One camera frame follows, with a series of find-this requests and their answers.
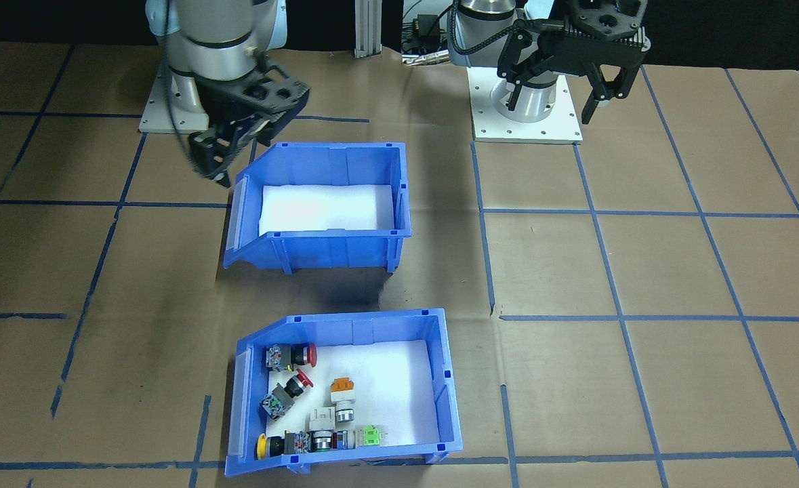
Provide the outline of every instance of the black cable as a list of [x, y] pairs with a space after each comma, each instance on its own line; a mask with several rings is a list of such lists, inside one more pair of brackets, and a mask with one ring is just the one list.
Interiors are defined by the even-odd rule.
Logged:
[[459, 7], [459, 0], [453, 0], [453, 3], [451, 4], [451, 15], [448, 16], [448, 32], [449, 36], [451, 36], [451, 44], [453, 44], [454, 50], [458, 55], [461, 56], [472, 55], [476, 52], [479, 52], [479, 50], [484, 49], [484, 47], [489, 46], [492, 43], [495, 43], [495, 41], [498, 41], [502, 37], [508, 36], [508, 34], [520, 30], [520, 28], [516, 27], [516, 25], [513, 24], [508, 25], [508, 27], [499, 30], [495, 34], [492, 34], [492, 36], [487, 37], [486, 39], [480, 41], [480, 43], [474, 44], [474, 46], [464, 49], [463, 47], [459, 47], [459, 43], [456, 41], [456, 10], [458, 9], [458, 7]]
[[423, 2], [423, 0], [417, 0], [417, 2], [415, 2], [415, 4], [412, 5], [411, 7], [409, 7], [408, 10], [405, 10], [405, 13], [402, 15], [402, 19], [405, 20], [405, 18], [407, 18], [408, 16], [408, 13], [411, 12], [411, 9], [417, 7], [421, 2]]
[[438, 14], [438, 16], [436, 17], [436, 22], [433, 22], [432, 25], [430, 25], [430, 30], [426, 32], [426, 36], [429, 36], [429, 34], [432, 34], [432, 30], [433, 30], [433, 28], [436, 28], [436, 25], [438, 25], [438, 21], [442, 20], [442, 17], [445, 16], [445, 14], [448, 13], [449, 10], [451, 10], [451, 8], [453, 8], [453, 4], [448, 5], [448, 7], [446, 9], [442, 10], [442, 13]]

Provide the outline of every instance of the black background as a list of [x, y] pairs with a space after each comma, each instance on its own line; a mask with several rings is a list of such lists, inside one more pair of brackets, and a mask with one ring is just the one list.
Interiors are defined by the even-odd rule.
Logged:
[[[0, 40], [155, 44], [143, 0], [0, 0]], [[349, 50], [353, 0], [287, 0], [290, 49]], [[398, 48], [401, 0], [384, 0], [383, 44]], [[650, 0], [648, 64], [799, 68], [799, 0]]]

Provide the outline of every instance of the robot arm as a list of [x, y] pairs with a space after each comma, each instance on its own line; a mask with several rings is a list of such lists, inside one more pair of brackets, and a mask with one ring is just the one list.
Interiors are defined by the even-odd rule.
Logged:
[[[264, 51], [284, 43], [276, 30], [282, 0], [148, 0], [149, 27], [163, 50], [167, 107], [209, 117], [209, 129], [182, 143], [195, 172], [230, 186], [228, 166], [250, 141], [269, 145], [309, 97], [309, 87]], [[172, 103], [170, 93], [179, 100]]]
[[[631, 90], [650, 47], [641, 26], [646, 0], [564, 0], [569, 15], [563, 19], [535, 18], [548, 15], [536, 12], [536, 3], [517, 9], [516, 0], [453, 0], [451, 61], [497, 68], [506, 90], [496, 96], [496, 108], [516, 121], [547, 117], [557, 75], [588, 77], [592, 93], [581, 120], [589, 123], [598, 103]], [[602, 65], [619, 67], [619, 74], [607, 81]]]

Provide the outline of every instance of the plastic bin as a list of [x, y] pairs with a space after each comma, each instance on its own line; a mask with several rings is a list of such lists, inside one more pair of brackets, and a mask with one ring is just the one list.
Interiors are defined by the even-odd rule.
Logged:
[[[267, 232], [259, 220], [264, 186], [390, 185], [393, 229]], [[399, 264], [411, 236], [405, 145], [281, 142], [238, 174], [231, 207], [224, 266], [237, 260], [262, 269], [387, 268]]]
[[[266, 347], [276, 343], [315, 343], [319, 347], [319, 359], [318, 365], [306, 372], [306, 374], [310, 374], [319, 368], [328, 367], [323, 354], [329, 346], [369, 346], [400, 341], [415, 341], [415, 345], [419, 344], [417, 341], [425, 343], [429, 362], [428, 364], [424, 362], [420, 367], [427, 370], [427, 374], [430, 376], [429, 382], [417, 385], [415, 391], [397, 392], [397, 394], [417, 396], [420, 399], [423, 395], [420, 395], [417, 387], [423, 387], [426, 390], [425, 398], [431, 399], [433, 402], [430, 407], [434, 407], [434, 423], [436, 423], [433, 426], [434, 432], [424, 433], [424, 435], [431, 436], [431, 442], [414, 445], [391, 445], [390, 442], [386, 442], [386, 445], [370, 445], [356, 449], [295, 455], [282, 454], [263, 460], [257, 459], [255, 449], [258, 436], [266, 432], [267, 422], [272, 422], [272, 420], [268, 420], [265, 411], [260, 407], [260, 399], [274, 386], [269, 384], [270, 373], [264, 365], [263, 358]], [[407, 364], [406, 369], [417, 366]], [[353, 380], [355, 373], [351, 371], [350, 375]], [[362, 396], [367, 393], [366, 385], [358, 383], [355, 389], [361, 389], [356, 394], [358, 402], [361, 402]], [[319, 393], [313, 389], [312, 392], [303, 393], [299, 399], [306, 395], [319, 395]], [[323, 401], [323, 398], [323, 396], [318, 396], [319, 401]], [[303, 408], [300, 405], [294, 405], [288, 415], [298, 407]], [[392, 435], [390, 431], [396, 430], [398, 427], [413, 430], [424, 428], [423, 426], [397, 426], [396, 418], [384, 419], [384, 423], [388, 424], [387, 439], [390, 439]], [[462, 434], [459, 411], [456, 407], [451, 349], [448, 344], [443, 309], [289, 316], [237, 343], [228, 459], [225, 464], [226, 476], [257, 472], [257, 470], [276, 466], [285, 466], [297, 473], [309, 473], [311, 464], [361, 460], [361, 458], [423, 456], [427, 463], [435, 463], [442, 460], [449, 452], [461, 450]]]

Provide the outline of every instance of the white foam insert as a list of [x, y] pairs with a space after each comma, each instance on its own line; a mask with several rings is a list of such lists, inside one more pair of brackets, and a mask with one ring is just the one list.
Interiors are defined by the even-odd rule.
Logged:
[[[318, 365], [301, 369], [314, 386], [294, 399], [296, 403], [284, 417], [267, 420], [267, 436], [284, 436], [285, 430], [308, 430], [309, 413], [315, 407], [331, 407], [330, 385], [334, 379], [347, 376], [354, 382], [356, 393], [354, 421], [337, 423], [337, 430], [383, 424], [387, 430], [384, 445], [439, 441], [425, 341], [319, 347]], [[269, 390], [276, 383], [284, 386], [293, 375], [290, 371], [270, 373]]]
[[390, 230], [390, 185], [264, 186], [259, 235], [305, 230]]

